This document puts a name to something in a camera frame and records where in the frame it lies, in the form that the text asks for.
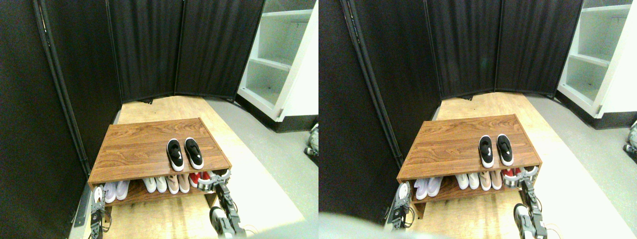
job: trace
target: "white sneaker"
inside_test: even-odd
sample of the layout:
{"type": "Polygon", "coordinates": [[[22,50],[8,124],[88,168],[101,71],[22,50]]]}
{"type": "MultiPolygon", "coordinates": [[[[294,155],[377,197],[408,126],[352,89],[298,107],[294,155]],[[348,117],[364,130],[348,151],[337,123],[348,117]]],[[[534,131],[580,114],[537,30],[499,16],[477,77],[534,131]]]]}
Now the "white sneaker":
{"type": "Polygon", "coordinates": [[[117,190],[117,182],[107,182],[104,184],[104,202],[112,203],[115,201],[115,191],[117,190]]]}
{"type": "Polygon", "coordinates": [[[478,173],[470,173],[469,174],[469,187],[471,189],[477,189],[480,185],[480,178],[478,178],[478,173]]]}
{"type": "Polygon", "coordinates": [[[455,179],[457,179],[460,189],[465,190],[469,186],[469,177],[467,177],[467,174],[456,175],[455,179]]]}
{"type": "Polygon", "coordinates": [[[428,178],[419,178],[416,179],[416,182],[413,184],[414,187],[417,187],[416,190],[416,199],[423,200],[427,197],[427,184],[429,183],[428,178]]]}
{"type": "Polygon", "coordinates": [[[126,195],[128,195],[128,185],[130,183],[131,183],[130,180],[117,182],[117,190],[115,190],[115,197],[118,200],[124,200],[126,198],[126,195]]]}
{"type": "Polygon", "coordinates": [[[166,192],[166,188],[168,187],[168,184],[166,184],[166,177],[156,177],[155,183],[157,184],[157,191],[159,193],[166,192]]]}
{"type": "Polygon", "coordinates": [[[142,178],[141,180],[144,181],[144,185],[146,185],[146,190],[149,193],[155,192],[155,189],[157,189],[157,184],[155,184],[155,178],[142,178]]]}
{"type": "Polygon", "coordinates": [[[440,191],[440,184],[442,184],[442,177],[435,177],[429,179],[429,185],[427,185],[427,194],[430,197],[435,197],[440,191]]]}

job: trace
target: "black baseboard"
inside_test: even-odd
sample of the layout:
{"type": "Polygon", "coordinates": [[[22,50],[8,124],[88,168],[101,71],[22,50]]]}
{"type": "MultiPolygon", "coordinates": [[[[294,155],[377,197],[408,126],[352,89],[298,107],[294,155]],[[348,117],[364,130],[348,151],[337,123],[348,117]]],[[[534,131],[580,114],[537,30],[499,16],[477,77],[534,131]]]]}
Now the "black baseboard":
{"type": "Polygon", "coordinates": [[[632,124],[635,123],[635,120],[637,120],[637,112],[604,113],[604,116],[602,116],[601,119],[595,119],[561,92],[557,91],[555,98],[594,129],[631,127],[632,124]]]}
{"type": "Polygon", "coordinates": [[[309,131],[317,122],[318,115],[286,116],[282,122],[276,122],[240,95],[237,94],[235,101],[262,124],[277,133],[309,131]]]}

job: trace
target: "black curtain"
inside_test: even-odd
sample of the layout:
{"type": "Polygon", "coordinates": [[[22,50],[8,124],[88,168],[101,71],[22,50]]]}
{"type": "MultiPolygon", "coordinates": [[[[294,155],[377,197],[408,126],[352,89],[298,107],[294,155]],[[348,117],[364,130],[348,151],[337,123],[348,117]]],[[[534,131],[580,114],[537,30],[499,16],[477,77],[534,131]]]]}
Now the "black curtain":
{"type": "Polygon", "coordinates": [[[186,1],[175,94],[234,99],[263,2],[186,1]]]}
{"type": "Polygon", "coordinates": [[[396,166],[371,101],[341,5],[319,4],[318,106],[325,150],[318,210],[380,222],[398,187],[396,166]]]}
{"type": "Polygon", "coordinates": [[[121,107],[104,1],[42,1],[57,77],[64,81],[89,166],[121,107]]]}
{"type": "Polygon", "coordinates": [[[581,0],[505,0],[496,90],[553,96],[581,6],[581,0]]]}
{"type": "Polygon", "coordinates": [[[124,103],[174,94],[182,4],[182,0],[110,3],[124,103]]]}
{"type": "Polygon", "coordinates": [[[355,0],[350,5],[404,159],[423,121],[440,105],[425,4],[355,0]]]}
{"type": "Polygon", "coordinates": [[[494,90],[501,0],[427,1],[443,99],[494,90]]]}
{"type": "Polygon", "coordinates": [[[0,235],[66,238],[84,174],[33,1],[0,1],[0,235]]]}

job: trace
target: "gray floor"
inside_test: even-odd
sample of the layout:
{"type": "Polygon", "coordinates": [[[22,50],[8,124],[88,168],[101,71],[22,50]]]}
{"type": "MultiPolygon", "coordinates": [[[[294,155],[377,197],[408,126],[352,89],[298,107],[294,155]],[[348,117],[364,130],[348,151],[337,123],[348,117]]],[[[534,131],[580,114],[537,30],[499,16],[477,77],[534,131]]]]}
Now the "gray floor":
{"type": "Polygon", "coordinates": [[[319,167],[303,153],[310,133],[275,133],[239,105],[210,98],[221,116],[307,219],[319,211],[319,167]]]}
{"type": "MultiPolygon", "coordinates": [[[[527,94],[526,98],[580,160],[637,235],[637,164],[622,150],[629,129],[595,130],[557,102],[534,94],[527,94]]],[[[595,209],[591,205],[582,210],[595,209]]]]}

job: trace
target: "beige shoe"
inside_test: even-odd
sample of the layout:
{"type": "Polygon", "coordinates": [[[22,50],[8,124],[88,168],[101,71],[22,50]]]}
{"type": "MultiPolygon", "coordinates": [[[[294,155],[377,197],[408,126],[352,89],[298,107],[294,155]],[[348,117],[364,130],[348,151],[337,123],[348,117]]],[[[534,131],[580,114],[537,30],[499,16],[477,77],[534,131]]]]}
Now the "beige shoe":
{"type": "Polygon", "coordinates": [[[177,194],[179,191],[179,182],[177,182],[177,175],[166,176],[166,183],[168,184],[168,190],[171,194],[177,194]]]}
{"type": "Polygon", "coordinates": [[[489,176],[489,172],[480,172],[478,176],[480,177],[480,187],[482,187],[482,190],[488,191],[491,189],[491,177],[489,176]]]}
{"type": "Polygon", "coordinates": [[[188,182],[188,173],[177,175],[179,181],[179,191],[188,193],[190,191],[190,183],[188,182]]]}
{"type": "Polygon", "coordinates": [[[500,190],[502,187],[502,174],[500,174],[502,170],[490,171],[489,175],[491,176],[491,186],[493,189],[500,190]]]}

